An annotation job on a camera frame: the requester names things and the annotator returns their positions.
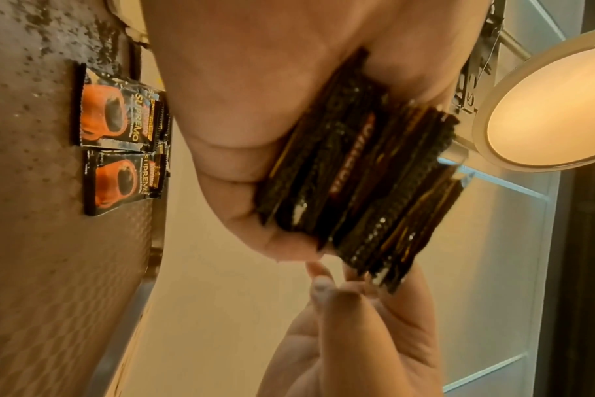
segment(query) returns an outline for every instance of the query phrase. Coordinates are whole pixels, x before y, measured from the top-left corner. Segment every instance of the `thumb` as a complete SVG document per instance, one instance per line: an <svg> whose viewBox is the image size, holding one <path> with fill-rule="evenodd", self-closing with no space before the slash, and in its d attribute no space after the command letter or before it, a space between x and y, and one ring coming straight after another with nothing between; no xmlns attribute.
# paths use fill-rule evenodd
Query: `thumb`
<svg viewBox="0 0 595 397"><path fill-rule="evenodd" d="M370 301L317 275L311 300L320 317L322 392L330 397L410 396L387 327Z"/></svg>

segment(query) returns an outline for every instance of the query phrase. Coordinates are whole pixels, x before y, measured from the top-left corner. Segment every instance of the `lamp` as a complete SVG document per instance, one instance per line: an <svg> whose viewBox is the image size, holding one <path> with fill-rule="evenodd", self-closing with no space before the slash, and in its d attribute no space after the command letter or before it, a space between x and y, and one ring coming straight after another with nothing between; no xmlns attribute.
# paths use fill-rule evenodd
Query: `lamp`
<svg viewBox="0 0 595 397"><path fill-rule="evenodd" d="M595 31L532 56L503 78L478 108L472 138L481 156L515 171L594 163Z"/></svg>

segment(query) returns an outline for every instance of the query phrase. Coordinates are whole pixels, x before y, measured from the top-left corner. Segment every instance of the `orange coffee cup graphic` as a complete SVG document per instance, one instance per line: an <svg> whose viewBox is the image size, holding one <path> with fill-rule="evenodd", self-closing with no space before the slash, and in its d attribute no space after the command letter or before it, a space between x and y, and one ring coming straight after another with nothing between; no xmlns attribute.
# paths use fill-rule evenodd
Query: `orange coffee cup graphic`
<svg viewBox="0 0 595 397"><path fill-rule="evenodd" d="M82 138L117 137L128 127L126 102L117 87L87 84L82 92Z"/></svg>
<svg viewBox="0 0 595 397"><path fill-rule="evenodd" d="M138 188L138 172L134 163L120 160L97 168L95 182L95 204L98 208L109 208L130 197Z"/></svg>

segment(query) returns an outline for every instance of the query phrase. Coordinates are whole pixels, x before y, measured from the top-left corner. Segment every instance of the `hand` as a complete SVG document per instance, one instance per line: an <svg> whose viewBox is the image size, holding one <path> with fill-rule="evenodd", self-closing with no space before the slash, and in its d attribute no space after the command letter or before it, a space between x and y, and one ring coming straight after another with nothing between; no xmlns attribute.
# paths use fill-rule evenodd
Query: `hand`
<svg viewBox="0 0 595 397"><path fill-rule="evenodd" d="M449 105L490 0L143 0L170 105L219 219L277 260L318 260L314 239L254 212L285 134L359 47L393 99Z"/></svg>
<svg viewBox="0 0 595 397"><path fill-rule="evenodd" d="M307 264L311 302L293 321L258 397L442 396L432 298L418 266L394 295L345 268Z"/></svg>

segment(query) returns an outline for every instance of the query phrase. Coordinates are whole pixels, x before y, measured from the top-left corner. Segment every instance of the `stack of packets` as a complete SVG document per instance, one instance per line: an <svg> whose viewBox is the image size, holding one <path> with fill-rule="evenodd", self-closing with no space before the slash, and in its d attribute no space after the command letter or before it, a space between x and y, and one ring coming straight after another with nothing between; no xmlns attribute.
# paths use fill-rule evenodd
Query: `stack of packets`
<svg viewBox="0 0 595 397"><path fill-rule="evenodd" d="M300 118L256 194L263 224L332 245L360 275L393 292L467 181L439 164L458 120L390 103L361 69L361 50Z"/></svg>
<svg viewBox="0 0 595 397"><path fill-rule="evenodd" d="M169 176L171 114L163 91L81 65L78 144L84 210L96 216L160 198Z"/></svg>

